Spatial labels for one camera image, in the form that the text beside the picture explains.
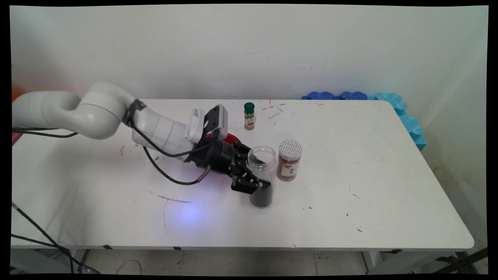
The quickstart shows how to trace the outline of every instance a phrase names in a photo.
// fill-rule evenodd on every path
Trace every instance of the green bottle cap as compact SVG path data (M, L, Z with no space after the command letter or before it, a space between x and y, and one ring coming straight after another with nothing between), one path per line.
M252 102L247 102L244 104L244 112L246 114L252 114L254 113L254 103Z

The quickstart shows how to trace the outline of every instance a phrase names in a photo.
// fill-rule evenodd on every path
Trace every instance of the white perforated lid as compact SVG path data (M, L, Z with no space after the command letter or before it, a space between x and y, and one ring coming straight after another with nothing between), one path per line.
M298 160L303 152L303 147L300 143L294 140L285 140L278 147L278 154L289 161Z

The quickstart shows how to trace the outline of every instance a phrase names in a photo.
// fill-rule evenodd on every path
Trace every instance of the black cable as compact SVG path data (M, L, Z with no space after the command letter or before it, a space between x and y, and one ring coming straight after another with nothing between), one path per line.
M48 240L50 240L50 242L52 242L53 245L55 245L59 250L61 250L65 255L69 257L70 260L69 263L71 265L71 273L74 273L73 260L76 259L73 258L71 252L69 252L67 248L64 248L59 244L57 244L57 242L55 242L40 226L38 226L38 224L35 221L33 221L26 213L24 213L24 211L22 211L14 202L12 202L12 207L15 210L17 210L17 212L19 212L19 214L21 214L24 218L26 218L26 220L28 220L33 226L35 226L35 228L37 228L37 230L39 230Z
M124 264L122 264L120 266L120 268L118 268L118 270L116 271L116 273L114 274L118 274L120 272L120 270L129 262L136 262L136 264L138 265L138 268L140 268L140 275L142 275L142 266L140 265L140 263L137 261L137 260L129 260L127 262L125 262Z
M130 118L129 123L131 125L131 128L133 128L134 130L136 130L136 132L138 132L138 134L140 134L140 136L142 136L145 140L147 140L147 142L149 142L149 144L151 144L154 147L154 149L156 149L161 154L169 156L169 157L179 157L179 156L182 156L182 155L186 155L186 154L190 154L190 153L197 152L197 151L200 151L200 150L204 150L205 148L208 148L208 147L210 147L211 145L213 145L215 143L214 141L212 141L209 144L207 144L205 146L202 146L200 148L197 148L197 149L193 149L193 150L190 150L190 151L181 152L181 153L177 153L177 154L171 154L171 153L167 153L167 152L163 151L156 144L154 144L154 142L152 142L152 140L150 140L149 137L145 136L145 134L143 134L143 132L141 132L138 128L136 128L135 123L133 121L133 118Z
M178 180L175 180L173 178L171 178L168 174L164 173L164 171L161 170L161 168L159 168L159 166L157 166L157 164L154 162L154 160L152 159L152 157L150 156L149 154L149 151L147 150L146 147L143 147L143 150L145 151L145 154L147 155L147 157L149 158L150 160L150 163L152 163L152 165L154 165L154 167L157 169L157 171L159 171L159 173L161 173L164 177L168 178L168 180L170 180L171 182L173 183L177 183L179 185L193 185L193 184L197 184L199 183L202 179L204 179L204 177L208 174L208 172L211 170L211 166L208 165L208 168L204 171L204 173L201 174L201 176L199 176L199 178L197 178L197 180L195 181L192 181L192 182L181 182L181 181L178 181Z
M72 137L78 133L71 133L67 135L57 135L57 134L47 134L47 133L40 133L40 132L33 132L33 131L26 131L26 130L15 130L12 129L13 133L23 133L23 134L34 134L34 135L41 135L41 136L48 136L48 137L56 137L56 138L69 138Z

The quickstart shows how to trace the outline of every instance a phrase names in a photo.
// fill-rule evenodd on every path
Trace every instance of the scratch mark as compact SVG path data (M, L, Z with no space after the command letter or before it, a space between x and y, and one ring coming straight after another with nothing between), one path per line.
M185 200L178 200L178 199L173 199L173 198L169 198L169 197L166 197L166 196L162 196L162 195L158 195L157 193L153 193L151 191L149 191L151 194L155 194L157 195L158 197L162 198L162 199L166 199L166 203L168 201L176 201L176 202L181 202L181 203L192 203L192 201L185 201Z
M166 203L164 204L164 207L162 208L162 221L164 223L164 230L166 231L166 235L168 235L168 229L166 228L166 216L164 215L164 211L166 210L166 205L168 205L168 201L166 200Z

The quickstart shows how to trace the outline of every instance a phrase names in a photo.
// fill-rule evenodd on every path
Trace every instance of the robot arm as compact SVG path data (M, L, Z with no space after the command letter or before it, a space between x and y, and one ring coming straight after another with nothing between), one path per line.
M21 95L12 104L13 128L66 129L106 139L114 135L121 122L133 128L133 141L146 148L185 153L177 158L229 175L233 190L253 193L270 184L246 167L250 148L222 141L228 126L228 113L222 105L207 114L194 108L187 126L154 112L121 87L105 82L95 83L82 99L70 92L42 91Z

